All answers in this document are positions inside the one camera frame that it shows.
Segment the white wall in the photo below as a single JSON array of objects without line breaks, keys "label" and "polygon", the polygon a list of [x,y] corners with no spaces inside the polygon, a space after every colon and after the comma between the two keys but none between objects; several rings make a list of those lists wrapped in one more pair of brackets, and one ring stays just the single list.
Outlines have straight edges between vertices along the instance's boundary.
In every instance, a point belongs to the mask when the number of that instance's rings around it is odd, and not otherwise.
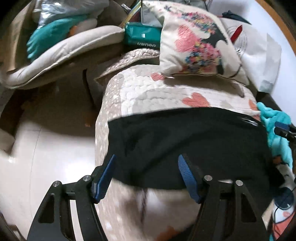
[{"label": "white wall", "polygon": [[296,56],[284,34],[255,0],[213,0],[210,12],[221,16],[231,10],[247,19],[257,30],[267,32],[282,47],[279,75],[271,96],[296,123]]}]

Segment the blue gripper pad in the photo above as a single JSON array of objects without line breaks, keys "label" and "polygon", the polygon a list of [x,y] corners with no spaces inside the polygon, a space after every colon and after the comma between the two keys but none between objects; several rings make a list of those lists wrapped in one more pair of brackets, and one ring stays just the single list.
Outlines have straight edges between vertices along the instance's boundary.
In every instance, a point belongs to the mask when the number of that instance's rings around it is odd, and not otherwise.
[{"label": "blue gripper pad", "polygon": [[197,188],[198,188],[197,182],[182,155],[180,155],[178,158],[178,167],[190,197],[195,202],[200,203],[201,197],[197,193]]},{"label": "blue gripper pad", "polygon": [[98,202],[100,202],[100,200],[102,200],[105,197],[108,187],[110,185],[113,172],[115,170],[115,159],[116,156],[113,155],[97,184],[95,199]]},{"label": "blue gripper pad", "polygon": [[283,129],[283,130],[286,130],[286,131],[290,131],[290,127],[289,127],[289,125],[284,124],[284,123],[282,123],[282,122],[278,122],[278,121],[276,121],[276,122],[274,123],[274,126],[275,126],[275,127],[278,127],[278,128],[281,128],[281,129]]}]

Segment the teal bag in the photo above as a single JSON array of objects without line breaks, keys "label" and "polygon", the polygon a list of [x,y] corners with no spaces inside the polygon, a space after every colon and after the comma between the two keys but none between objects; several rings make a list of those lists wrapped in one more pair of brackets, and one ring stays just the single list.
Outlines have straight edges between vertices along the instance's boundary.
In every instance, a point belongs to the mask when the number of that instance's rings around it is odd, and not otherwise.
[{"label": "teal bag", "polygon": [[161,28],[146,26],[138,22],[125,26],[124,43],[138,47],[160,48]]},{"label": "teal bag", "polygon": [[67,37],[71,27],[86,20],[87,15],[78,15],[55,20],[36,29],[27,43],[28,59],[33,62],[46,50]]}]

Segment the black cable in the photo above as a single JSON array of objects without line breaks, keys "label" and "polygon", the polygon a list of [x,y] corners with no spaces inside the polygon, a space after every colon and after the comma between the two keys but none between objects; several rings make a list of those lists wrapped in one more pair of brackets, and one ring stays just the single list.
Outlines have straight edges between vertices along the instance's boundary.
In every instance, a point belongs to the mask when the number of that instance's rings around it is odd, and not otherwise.
[{"label": "black cable", "polygon": [[[280,203],[280,205],[278,205],[278,207],[276,208],[276,210],[274,211],[274,225],[276,225],[276,211],[279,209],[279,207],[284,203],[284,201],[286,201],[286,199],[288,198],[288,196],[290,196],[291,194],[293,194],[293,191],[296,189],[296,187],[294,187],[291,192],[289,192],[289,194],[282,200],[282,202]],[[280,236],[279,232],[276,230],[276,228],[274,228],[274,231]]]}]

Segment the throw pillow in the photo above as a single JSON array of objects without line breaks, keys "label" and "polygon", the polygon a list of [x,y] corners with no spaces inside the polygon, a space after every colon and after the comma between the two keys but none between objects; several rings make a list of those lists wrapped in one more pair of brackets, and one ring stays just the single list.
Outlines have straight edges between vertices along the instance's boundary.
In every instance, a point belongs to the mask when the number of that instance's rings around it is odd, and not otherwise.
[{"label": "throw pillow", "polygon": [[219,18],[201,8],[168,1],[143,1],[163,25],[163,75],[217,74],[248,85],[242,63]]}]

